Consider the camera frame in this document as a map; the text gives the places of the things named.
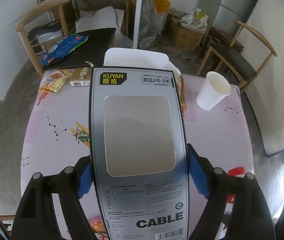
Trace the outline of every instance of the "refrigerator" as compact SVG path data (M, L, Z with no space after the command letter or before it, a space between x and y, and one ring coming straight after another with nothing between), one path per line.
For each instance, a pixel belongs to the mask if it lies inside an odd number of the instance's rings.
M236 20L247 22L257 0L200 0L198 7L209 16L208 29L213 26L235 34Z

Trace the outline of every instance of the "snack package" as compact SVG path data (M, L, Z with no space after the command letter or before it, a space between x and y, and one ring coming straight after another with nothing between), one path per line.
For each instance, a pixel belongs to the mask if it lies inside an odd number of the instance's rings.
M48 93L56 93L66 83L67 78L72 76L72 74L73 73L67 69L55 70L38 90Z
M89 36L70 34L69 36L62 38L57 44L49 49L48 52L45 53L44 58L40 62L41 65L48 66L55 59L63 59L77 47L86 42L88 37Z

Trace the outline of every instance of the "yellow plastic bag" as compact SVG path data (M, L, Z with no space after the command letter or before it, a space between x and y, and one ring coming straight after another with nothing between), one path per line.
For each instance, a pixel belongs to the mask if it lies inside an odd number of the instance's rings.
M157 13L167 13L171 3L169 0L154 0Z

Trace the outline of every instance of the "blue plastic package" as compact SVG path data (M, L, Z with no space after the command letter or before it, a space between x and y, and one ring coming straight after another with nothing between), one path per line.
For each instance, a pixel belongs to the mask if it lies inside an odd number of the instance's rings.
M44 58L41 60L41 65L48 66L50 62L55 59L63 59L77 47L86 42L88 37L89 36L70 34L69 36L62 38L48 52L45 53Z

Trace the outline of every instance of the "black chair seat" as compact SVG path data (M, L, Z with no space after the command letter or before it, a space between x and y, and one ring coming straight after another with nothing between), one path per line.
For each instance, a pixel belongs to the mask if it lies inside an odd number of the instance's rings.
M49 66L43 66L44 71L83 67L87 66L86 61L92 62L95 66L102 66L104 55L110 48L115 31L115 28L104 28L76 33L82 36L88 35L89 38L65 58L53 60Z
M257 77L255 69L234 48L216 42L212 42L210 45L236 69L245 81L250 82Z

